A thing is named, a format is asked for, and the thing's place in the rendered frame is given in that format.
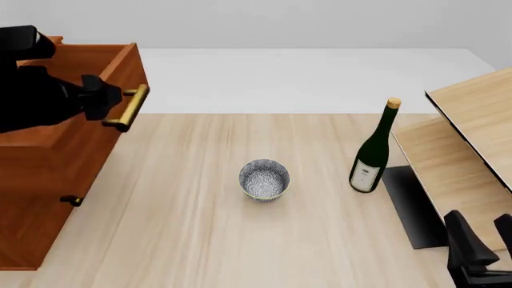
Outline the red-brown wooden drawer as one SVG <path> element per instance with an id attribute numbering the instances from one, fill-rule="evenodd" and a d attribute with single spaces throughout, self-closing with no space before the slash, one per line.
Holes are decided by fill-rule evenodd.
<path id="1" fill-rule="evenodd" d="M 63 45 L 51 59 L 28 60 L 18 66 L 45 67 L 51 76 L 81 84 L 92 74 L 135 90 L 147 84 L 137 45 Z M 52 126 L 0 134 L 0 185 L 57 186 L 94 179 L 119 139 L 120 132 L 83 114 Z"/>
<path id="2" fill-rule="evenodd" d="M 0 177 L 0 270 L 37 270 L 75 208 L 60 197 L 85 200 L 96 178 L 55 192 Z"/>

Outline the blue-white patterned bowl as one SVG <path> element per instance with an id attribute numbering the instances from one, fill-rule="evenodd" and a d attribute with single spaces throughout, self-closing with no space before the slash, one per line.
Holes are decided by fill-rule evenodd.
<path id="1" fill-rule="evenodd" d="M 272 202 L 285 193 L 290 184 L 290 174 L 280 162 L 258 159 L 240 169 L 238 183 L 252 200 Z"/>

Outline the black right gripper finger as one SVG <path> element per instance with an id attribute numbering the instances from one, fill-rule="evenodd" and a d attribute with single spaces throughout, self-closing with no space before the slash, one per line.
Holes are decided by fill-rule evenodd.
<path id="1" fill-rule="evenodd" d="M 448 236 L 448 270 L 465 268 L 484 271 L 500 260 L 472 230 L 458 210 L 452 210 L 444 216 Z"/>
<path id="2" fill-rule="evenodd" d="M 494 220 L 494 225 L 507 250 L 512 251 L 512 215 L 501 215 Z"/>

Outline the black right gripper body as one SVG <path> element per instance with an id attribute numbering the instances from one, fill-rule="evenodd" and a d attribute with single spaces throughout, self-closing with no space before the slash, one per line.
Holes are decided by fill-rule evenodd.
<path id="1" fill-rule="evenodd" d="M 450 265 L 450 276 L 456 288 L 512 288 L 512 271 L 508 270 Z"/>

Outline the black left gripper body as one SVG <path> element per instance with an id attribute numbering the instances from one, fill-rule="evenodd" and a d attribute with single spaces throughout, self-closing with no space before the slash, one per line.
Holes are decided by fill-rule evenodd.
<path id="1" fill-rule="evenodd" d="M 99 76 L 83 75 L 79 101 L 86 120 L 99 121 L 122 102 L 122 89 L 106 83 Z"/>

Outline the dark green wine bottle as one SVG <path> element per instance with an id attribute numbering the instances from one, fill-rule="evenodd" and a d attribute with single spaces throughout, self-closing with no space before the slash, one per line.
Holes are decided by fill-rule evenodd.
<path id="1" fill-rule="evenodd" d="M 349 184 L 360 193 L 368 194 L 376 189 L 389 159 L 391 127 L 402 101 L 389 98 L 381 119 L 372 135 L 357 152 L 349 175 Z"/>

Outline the pale wooden shelf rack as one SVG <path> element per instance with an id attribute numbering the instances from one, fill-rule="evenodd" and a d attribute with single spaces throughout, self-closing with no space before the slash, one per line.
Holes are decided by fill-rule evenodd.
<path id="1" fill-rule="evenodd" d="M 439 116 L 393 136 L 437 214 L 458 210 L 493 251 L 512 215 L 512 67 L 425 93 Z"/>

